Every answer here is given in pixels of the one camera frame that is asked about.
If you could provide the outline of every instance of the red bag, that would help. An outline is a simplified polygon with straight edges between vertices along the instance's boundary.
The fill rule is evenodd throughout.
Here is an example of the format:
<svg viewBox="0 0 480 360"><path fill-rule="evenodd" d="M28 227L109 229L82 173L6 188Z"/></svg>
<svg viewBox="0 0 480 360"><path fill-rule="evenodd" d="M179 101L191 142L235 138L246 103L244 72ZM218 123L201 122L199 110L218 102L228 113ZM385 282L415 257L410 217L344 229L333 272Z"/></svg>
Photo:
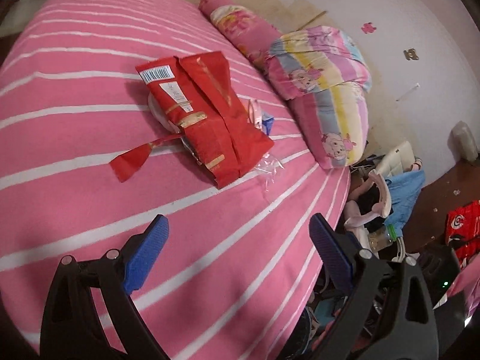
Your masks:
<svg viewBox="0 0 480 360"><path fill-rule="evenodd" d="M460 263L480 251L480 202L478 200L450 211L445 243L455 249Z"/></svg>
<svg viewBox="0 0 480 360"><path fill-rule="evenodd" d="M248 122L230 85L221 52L159 59L136 67L170 122L181 130L200 162L222 188L248 173L273 141ZM153 147L175 134L124 153L110 162L121 182L145 162Z"/></svg>

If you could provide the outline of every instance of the pink striped bedsheet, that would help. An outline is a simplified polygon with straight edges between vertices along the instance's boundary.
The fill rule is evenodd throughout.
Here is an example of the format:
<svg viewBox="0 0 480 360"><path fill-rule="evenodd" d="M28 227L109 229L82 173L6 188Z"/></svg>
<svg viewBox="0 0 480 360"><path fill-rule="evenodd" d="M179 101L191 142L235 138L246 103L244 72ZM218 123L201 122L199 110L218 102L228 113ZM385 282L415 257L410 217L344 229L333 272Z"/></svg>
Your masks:
<svg viewBox="0 0 480 360"><path fill-rule="evenodd" d="M119 183L108 162L165 134L135 65L210 50L239 97L275 117L285 170L268 191L254 172L217 190L173 145ZM160 345L175 360L275 358L321 267L308 220L335 226L350 184L348 169L318 166L263 77L183 0L48 0L0 70L0 150L0 291L35 347L60 258L98 258L164 214L170 238L132 296Z"/></svg>

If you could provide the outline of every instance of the white wall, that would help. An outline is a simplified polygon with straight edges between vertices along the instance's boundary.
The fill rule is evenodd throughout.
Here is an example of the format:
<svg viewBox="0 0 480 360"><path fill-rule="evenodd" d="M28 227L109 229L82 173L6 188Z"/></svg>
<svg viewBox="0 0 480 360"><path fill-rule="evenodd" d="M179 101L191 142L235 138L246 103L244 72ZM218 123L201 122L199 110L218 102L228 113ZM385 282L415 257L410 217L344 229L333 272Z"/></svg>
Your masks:
<svg viewBox="0 0 480 360"><path fill-rule="evenodd" d="M308 1L328 11L369 64L371 148L386 152L408 139L430 183L455 164L449 149L455 123L467 122L480 143L480 32L460 0ZM361 27L370 21L377 31L365 35ZM418 61L405 59L410 48ZM419 89L396 101L416 83Z"/></svg>

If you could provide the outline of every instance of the white bottle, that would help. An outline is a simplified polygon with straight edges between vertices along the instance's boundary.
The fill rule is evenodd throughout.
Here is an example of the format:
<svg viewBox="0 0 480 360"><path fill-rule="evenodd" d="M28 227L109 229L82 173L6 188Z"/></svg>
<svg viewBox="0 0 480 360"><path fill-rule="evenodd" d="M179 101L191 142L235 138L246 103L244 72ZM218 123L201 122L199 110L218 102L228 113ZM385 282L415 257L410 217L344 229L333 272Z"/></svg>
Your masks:
<svg viewBox="0 0 480 360"><path fill-rule="evenodd" d="M452 134L460 156L468 162L474 162L479 153L469 126L460 121L452 128Z"/></svg>

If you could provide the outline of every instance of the pillow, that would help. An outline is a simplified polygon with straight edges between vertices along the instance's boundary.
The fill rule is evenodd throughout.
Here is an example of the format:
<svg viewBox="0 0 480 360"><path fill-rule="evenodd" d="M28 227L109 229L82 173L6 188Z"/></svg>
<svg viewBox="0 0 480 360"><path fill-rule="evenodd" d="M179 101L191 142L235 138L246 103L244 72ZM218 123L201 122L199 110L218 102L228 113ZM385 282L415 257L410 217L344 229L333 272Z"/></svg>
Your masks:
<svg viewBox="0 0 480 360"><path fill-rule="evenodd" d="M263 71L263 56L282 33L251 10L232 0L201 0L199 9L256 68Z"/></svg>
<svg viewBox="0 0 480 360"><path fill-rule="evenodd" d="M359 161L367 141L364 95L371 76L348 35L326 26L283 35L266 52L265 69L322 168Z"/></svg>

